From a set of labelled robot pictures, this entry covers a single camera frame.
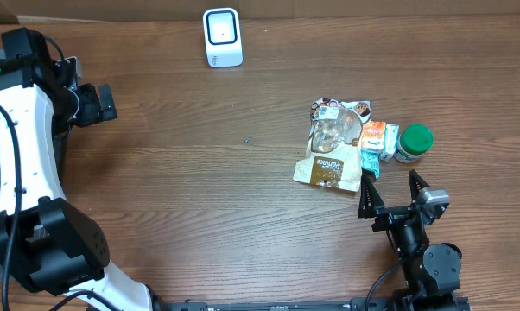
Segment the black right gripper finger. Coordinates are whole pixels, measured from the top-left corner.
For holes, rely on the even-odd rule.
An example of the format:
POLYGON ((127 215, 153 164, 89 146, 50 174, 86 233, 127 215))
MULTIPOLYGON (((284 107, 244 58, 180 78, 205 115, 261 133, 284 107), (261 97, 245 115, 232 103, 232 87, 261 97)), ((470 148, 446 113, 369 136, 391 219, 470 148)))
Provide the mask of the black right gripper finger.
POLYGON ((378 216, 379 211, 384 208, 385 204, 374 187, 373 182, 367 175, 362 175, 358 216, 361 219, 375 218, 378 216))
POLYGON ((412 202, 426 202, 426 199, 424 198, 424 194, 426 193, 425 189, 430 188, 430 186, 414 169, 409 171, 409 188, 412 202))

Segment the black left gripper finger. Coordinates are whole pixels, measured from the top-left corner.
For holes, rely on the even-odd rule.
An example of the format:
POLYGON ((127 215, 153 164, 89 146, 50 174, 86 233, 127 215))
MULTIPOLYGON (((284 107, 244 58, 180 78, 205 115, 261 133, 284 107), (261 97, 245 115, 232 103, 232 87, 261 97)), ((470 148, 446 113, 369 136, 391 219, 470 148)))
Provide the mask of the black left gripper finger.
POLYGON ((115 110, 111 87, 107 84, 98 86, 99 102, 102 111, 115 110))
POLYGON ((115 107, 111 107, 111 108, 102 110, 98 114, 97 122, 101 123, 101 122, 111 121, 116 118, 117 118, 117 109, 115 107))

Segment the teal tissue pouch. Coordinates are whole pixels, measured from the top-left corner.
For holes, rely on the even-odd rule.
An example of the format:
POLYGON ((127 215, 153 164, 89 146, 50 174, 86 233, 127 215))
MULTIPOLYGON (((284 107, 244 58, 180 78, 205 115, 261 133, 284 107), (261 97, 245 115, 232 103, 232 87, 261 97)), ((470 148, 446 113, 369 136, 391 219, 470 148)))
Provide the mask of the teal tissue pouch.
POLYGON ((361 165, 362 169, 372 173, 375 179, 380 176, 379 155, 369 151, 361 151, 361 165))

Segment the green lid white jar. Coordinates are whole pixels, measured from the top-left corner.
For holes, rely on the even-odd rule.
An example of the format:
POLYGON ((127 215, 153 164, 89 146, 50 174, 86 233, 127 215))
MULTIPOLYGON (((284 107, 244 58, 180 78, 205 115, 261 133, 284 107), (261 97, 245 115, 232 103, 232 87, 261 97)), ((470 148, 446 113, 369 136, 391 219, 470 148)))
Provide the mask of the green lid white jar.
POLYGON ((417 161, 433 146, 431 130, 422 124, 412 124, 398 137, 395 158, 402 163, 417 161))

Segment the beige glossy plastic package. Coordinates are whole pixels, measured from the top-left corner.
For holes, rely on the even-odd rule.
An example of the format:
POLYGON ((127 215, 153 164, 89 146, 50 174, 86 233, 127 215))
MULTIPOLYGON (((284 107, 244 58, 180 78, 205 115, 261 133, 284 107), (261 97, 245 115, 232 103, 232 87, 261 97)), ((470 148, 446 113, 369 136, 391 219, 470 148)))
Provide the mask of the beige glossy plastic package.
POLYGON ((370 119, 368 100, 313 102, 305 158, 295 164, 293 180, 357 192, 362 175, 360 137, 370 119))

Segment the orange snack packet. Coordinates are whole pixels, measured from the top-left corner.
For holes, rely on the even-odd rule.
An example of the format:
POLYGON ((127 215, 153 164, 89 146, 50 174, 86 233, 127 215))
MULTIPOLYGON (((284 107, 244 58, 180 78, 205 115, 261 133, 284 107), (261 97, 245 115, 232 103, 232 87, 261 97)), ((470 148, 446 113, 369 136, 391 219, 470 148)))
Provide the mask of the orange snack packet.
POLYGON ((380 154, 384 150, 386 123, 369 121, 363 125, 361 149, 365 152, 380 154))

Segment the small teal tissue pack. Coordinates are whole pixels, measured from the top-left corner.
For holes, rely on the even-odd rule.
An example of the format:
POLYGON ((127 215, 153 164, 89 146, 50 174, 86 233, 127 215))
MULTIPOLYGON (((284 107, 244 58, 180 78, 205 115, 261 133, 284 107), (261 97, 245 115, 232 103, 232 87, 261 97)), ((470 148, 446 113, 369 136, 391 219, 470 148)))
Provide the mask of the small teal tissue pack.
POLYGON ((379 159, 389 162, 397 149, 400 127, 397 124, 386 124, 384 132, 384 148, 379 154, 379 159))

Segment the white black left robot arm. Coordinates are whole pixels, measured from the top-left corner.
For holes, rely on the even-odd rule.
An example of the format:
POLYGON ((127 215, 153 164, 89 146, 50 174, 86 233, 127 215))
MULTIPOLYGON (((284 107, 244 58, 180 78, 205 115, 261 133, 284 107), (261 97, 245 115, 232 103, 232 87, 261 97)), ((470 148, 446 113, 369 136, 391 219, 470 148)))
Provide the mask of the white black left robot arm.
POLYGON ((52 58, 54 41, 19 28, 1 36, 0 264, 3 279, 61 304, 93 310, 160 310, 146 284, 110 258, 100 226, 71 205, 60 178, 73 127, 117 117, 108 85, 80 84, 79 61, 52 58))

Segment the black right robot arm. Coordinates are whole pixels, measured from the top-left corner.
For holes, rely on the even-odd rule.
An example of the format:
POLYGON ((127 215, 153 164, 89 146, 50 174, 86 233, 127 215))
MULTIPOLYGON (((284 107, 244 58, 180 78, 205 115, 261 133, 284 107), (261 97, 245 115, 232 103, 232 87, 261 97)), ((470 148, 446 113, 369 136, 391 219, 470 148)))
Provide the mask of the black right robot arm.
POLYGON ((409 171, 411 201, 405 206, 387 207, 370 177, 363 175, 358 216, 373 219, 371 229, 385 232, 398 262, 371 286, 365 310, 468 310, 466 298, 458 298, 462 252, 454 244, 431 244, 426 227, 447 210, 450 197, 442 187, 431 187, 414 170, 409 171), (373 295, 381 282, 402 270, 406 287, 396 289, 379 301, 373 295))

